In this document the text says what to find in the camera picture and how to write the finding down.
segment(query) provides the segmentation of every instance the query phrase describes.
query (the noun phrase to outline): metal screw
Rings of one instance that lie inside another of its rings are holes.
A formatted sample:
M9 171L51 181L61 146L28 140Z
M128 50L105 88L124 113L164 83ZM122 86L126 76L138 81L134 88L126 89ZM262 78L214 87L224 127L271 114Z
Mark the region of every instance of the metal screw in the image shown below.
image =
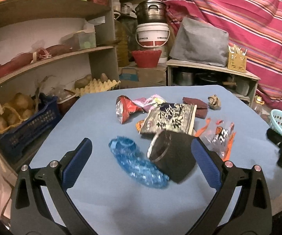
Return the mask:
M255 166L254 166L254 170L256 170L256 171L261 171L261 167L260 167L259 165L255 165Z
M22 171L26 171L27 169L28 169L28 165L26 165L26 164L21 167L21 170L22 170Z
M224 164L226 165L227 168L233 167L233 163L231 161L226 161Z
M58 165L58 161L51 161L50 167L55 168Z

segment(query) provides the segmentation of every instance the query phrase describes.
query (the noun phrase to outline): egg carton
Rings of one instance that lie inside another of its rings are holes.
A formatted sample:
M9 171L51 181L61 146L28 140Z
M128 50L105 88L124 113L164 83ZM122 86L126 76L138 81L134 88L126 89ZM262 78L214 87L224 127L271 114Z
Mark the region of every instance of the egg carton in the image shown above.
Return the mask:
M108 80L102 83L100 79L93 79L87 86L83 88L73 89L73 91L76 93L76 96L83 96L85 94L100 93L109 90L114 90L120 83L120 81L117 82L116 80Z

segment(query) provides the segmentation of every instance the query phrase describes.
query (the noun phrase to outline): red bowl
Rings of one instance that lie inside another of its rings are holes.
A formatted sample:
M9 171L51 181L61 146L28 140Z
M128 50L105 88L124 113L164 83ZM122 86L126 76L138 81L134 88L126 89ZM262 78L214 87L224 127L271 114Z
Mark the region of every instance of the red bowl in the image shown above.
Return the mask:
M161 50L137 50L131 54L139 68L154 68L159 63L159 58L162 54Z

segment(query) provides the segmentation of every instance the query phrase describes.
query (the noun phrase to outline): striped fabric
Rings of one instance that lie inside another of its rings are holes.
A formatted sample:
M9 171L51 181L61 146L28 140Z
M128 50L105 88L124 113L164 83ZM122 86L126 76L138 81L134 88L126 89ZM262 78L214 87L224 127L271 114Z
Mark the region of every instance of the striped fabric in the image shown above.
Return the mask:
M247 48L246 69L261 78L258 94L282 110L282 0L164 0L177 32L184 16L229 33L230 45Z

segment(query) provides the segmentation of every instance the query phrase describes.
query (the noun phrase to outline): blue table surface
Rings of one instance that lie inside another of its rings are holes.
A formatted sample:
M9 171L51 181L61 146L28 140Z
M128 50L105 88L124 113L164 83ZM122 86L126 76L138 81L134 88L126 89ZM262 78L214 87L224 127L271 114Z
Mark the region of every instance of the blue table surface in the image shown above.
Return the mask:
M172 86L122 89L81 97L50 133L30 167L46 166L74 150L83 138L91 139L93 152L73 188L67 190L71 200L99 235L181 235L198 220L215 194L198 165L181 184L169 182L164 189L145 187L130 178L118 165L108 143L116 136L135 140L146 153L151 139L138 134L135 124L146 113L131 115L120 124L115 114L116 98L130 99L162 96L167 102L182 103L183 97L208 102L213 94L221 100L221 110L209 110L208 117L229 119L235 123L236 136L230 160L242 168L259 164L264 172L270 197L282 194L282 169L276 165L277 148L266 139L268 125L253 110L221 86ZM205 125L196 119L195 129ZM228 221L240 188L221 221ZM56 222L63 224L46 188L44 197Z

